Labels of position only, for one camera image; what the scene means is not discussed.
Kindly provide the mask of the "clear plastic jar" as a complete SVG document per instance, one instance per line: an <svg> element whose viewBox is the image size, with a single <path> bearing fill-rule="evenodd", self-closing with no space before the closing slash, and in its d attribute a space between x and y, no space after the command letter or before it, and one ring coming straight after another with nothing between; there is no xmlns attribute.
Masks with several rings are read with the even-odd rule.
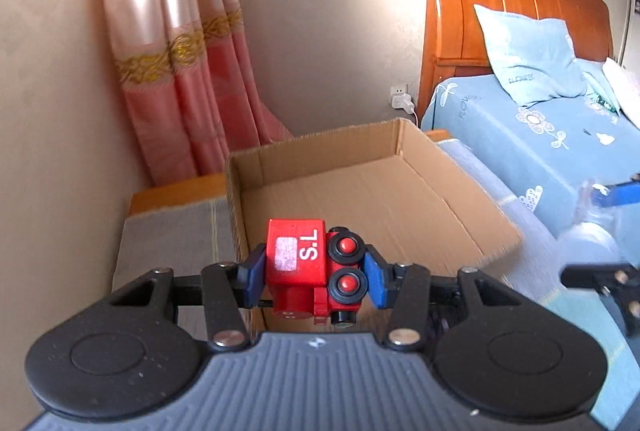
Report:
<svg viewBox="0 0 640 431"><path fill-rule="evenodd" d="M567 265L639 263L639 203L595 206L590 180L580 188L572 224L558 238L561 272Z"/></svg>

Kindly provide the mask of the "red toy train car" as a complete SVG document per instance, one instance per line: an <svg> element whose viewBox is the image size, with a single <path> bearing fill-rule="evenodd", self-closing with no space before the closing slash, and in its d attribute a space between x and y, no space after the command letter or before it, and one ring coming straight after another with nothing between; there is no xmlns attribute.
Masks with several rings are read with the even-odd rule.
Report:
<svg viewBox="0 0 640 431"><path fill-rule="evenodd" d="M368 294L363 272L366 244L346 227L319 219L271 219L266 241L265 284L273 313L349 327Z"/></svg>

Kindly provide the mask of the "blue floral bed sheet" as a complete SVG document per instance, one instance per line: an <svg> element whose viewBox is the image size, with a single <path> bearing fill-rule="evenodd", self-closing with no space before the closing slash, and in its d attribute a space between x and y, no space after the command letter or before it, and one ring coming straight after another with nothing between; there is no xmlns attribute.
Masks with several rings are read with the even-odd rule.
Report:
<svg viewBox="0 0 640 431"><path fill-rule="evenodd" d="M586 180L620 183L639 170L638 128L614 110L601 64L579 65L584 96L523 107L491 74L465 76L436 86L422 120L472 150L553 235L572 223Z"/></svg>

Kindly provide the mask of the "wooden bedside table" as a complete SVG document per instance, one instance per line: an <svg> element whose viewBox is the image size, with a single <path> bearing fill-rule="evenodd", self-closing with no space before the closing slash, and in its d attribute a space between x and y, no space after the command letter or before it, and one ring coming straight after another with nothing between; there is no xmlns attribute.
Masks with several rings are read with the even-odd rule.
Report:
<svg viewBox="0 0 640 431"><path fill-rule="evenodd" d="M421 197L442 197L449 165L437 135L406 120L338 128L234 154L226 175L189 178L134 195L141 214L227 195L246 217L323 217L361 225Z"/></svg>

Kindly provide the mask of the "open cardboard box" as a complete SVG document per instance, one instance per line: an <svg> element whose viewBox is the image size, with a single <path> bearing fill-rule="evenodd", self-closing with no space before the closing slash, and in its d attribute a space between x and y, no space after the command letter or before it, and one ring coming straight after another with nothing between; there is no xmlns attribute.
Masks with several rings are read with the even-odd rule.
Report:
<svg viewBox="0 0 640 431"><path fill-rule="evenodd" d="M523 240L485 189L404 119L236 152L227 194L241 260L271 219L345 226L386 261L438 276L513 258Z"/></svg>

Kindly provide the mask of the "checked table cloth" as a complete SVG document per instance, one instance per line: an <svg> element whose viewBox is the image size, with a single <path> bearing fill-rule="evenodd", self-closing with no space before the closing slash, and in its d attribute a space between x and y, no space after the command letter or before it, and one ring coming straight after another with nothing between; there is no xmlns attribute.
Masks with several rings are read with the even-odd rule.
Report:
<svg viewBox="0 0 640 431"><path fill-rule="evenodd" d="M547 227L457 139L445 140L439 147L497 201L524 236L520 256L490 264L488 273L598 340L610 370L593 416L610 429L638 429L639 339L625 337L613 300L593 291L562 287L556 240ZM234 256L226 199L207 198L148 211L125 222L112 286L122 287L155 266L169 266L179 276L194 275L210 263Z"/></svg>

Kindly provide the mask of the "light blue pillow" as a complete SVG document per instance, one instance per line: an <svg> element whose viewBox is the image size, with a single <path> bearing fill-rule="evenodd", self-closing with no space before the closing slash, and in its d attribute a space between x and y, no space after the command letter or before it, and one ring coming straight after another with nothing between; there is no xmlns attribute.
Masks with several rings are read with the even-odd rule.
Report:
<svg viewBox="0 0 640 431"><path fill-rule="evenodd" d="M555 98L596 95L617 102L600 62L576 56L562 19L532 19L474 6L491 70L521 107Z"/></svg>

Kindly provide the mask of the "pink patterned curtain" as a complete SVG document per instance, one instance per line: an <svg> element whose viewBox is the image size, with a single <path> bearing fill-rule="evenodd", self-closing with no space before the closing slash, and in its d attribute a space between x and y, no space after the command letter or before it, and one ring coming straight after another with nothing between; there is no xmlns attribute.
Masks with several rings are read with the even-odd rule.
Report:
<svg viewBox="0 0 640 431"><path fill-rule="evenodd" d="M152 180L219 173L287 128L259 96L240 0L103 0L119 82Z"/></svg>

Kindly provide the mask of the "white wall socket charger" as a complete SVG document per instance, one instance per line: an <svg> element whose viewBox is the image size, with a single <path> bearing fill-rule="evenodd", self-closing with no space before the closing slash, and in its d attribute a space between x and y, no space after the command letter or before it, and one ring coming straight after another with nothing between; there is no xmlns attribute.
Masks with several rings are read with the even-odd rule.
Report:
<svg viewBox="0 0 640 431"><path fill-rule="evenodd" d="M395 85L390 88L390 105L393 109L404 110L408 114L416 112L412 97L408 93L408 86L405 84Z"/></svg>

